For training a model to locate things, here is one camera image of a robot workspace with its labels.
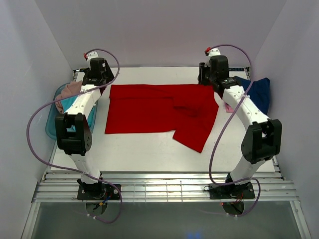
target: red t-shirt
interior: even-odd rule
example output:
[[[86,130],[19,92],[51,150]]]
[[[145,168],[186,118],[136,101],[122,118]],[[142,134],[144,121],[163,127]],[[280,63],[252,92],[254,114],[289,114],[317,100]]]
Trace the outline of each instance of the red t-shirt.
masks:
[[[218,104],[211,86],[112,85],[105,133],[175,130],[173,139],[202,152]]]

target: blue cloth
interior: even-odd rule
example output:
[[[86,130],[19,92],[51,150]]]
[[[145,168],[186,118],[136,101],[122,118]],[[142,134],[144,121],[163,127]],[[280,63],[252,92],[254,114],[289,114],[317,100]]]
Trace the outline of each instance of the blue cloth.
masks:
[[[61,100],[61,104],[63,106],[63,109],[67,110],[68,108],[70,108],[76,98],[77,98],[77,96],[73,96],[73,97]],[[91,127],[91,124],[92,124],[92,121],[93,121],[94,110],[95,110],[95,108],[92,108],[92,110],[91,110],[91,112],[89,114],[89,117],[86,119],[87,122],[88,122],[89,127]],[[75,131],[75,126],[72,126],[72,128],[68,129],[68,131]]]
[[[235,76],[238,79],[243,88],[247,90],[250,81]],[[259,81],[254,81],[252,87],[250,88],[248,95],[258,109],[264,113],[268,113],[269,104],[270,104],[270,80],[268,78],[261,79]]]

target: navy blue cloth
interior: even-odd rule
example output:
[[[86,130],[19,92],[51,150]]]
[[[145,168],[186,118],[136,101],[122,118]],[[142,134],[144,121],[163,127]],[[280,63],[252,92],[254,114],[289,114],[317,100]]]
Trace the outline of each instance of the navy blue cloth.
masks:
[[[238,79],[243,88],[247,90],[250,81],[235,76]],[[269,104],[270,104],[270,80],[268,78],[261,79],[259,81],[254,81],[251,86],[248,95],[254,104],[258,107],[258,109],[264,113],[268,113]]]

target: gray floor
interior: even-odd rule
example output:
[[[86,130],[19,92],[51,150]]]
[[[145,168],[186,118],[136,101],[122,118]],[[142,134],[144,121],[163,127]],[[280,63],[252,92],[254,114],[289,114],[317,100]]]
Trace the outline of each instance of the gray floor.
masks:
[[[111,219],[118,204],[102,215]],[[220,203],[124,204],[117,222],[105,225],[85,215],[85,203],[41,203],[33,239],[299,239],[289,202],[259,202],[247,216],[209,215],[223,212]]]

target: table surface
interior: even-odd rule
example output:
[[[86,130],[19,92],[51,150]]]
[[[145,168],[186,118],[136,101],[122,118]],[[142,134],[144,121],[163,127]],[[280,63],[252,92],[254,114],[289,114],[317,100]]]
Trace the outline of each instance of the table surface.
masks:
[[[115,84],[196,84],[198,67],[141,67],[122,68]],[[247,78],[245,72],[230,72],[230,76]],[[220,97],[217,118],[202,153],[172,139],[174,131],[163,133],[104,134],[109,108],[108,87],[98,102],[92,134],[91,155],[100,171],[117,172],[207,172],[216,139],[230,117]],[[213,172],[229,172],[241,158],[240,145],[245,128],[237,116],[225,131],[213,161]],[[74,162],[57,149],[53,164],[75,168]],[[263,164],[258,172],[274,172],[273,162]]]

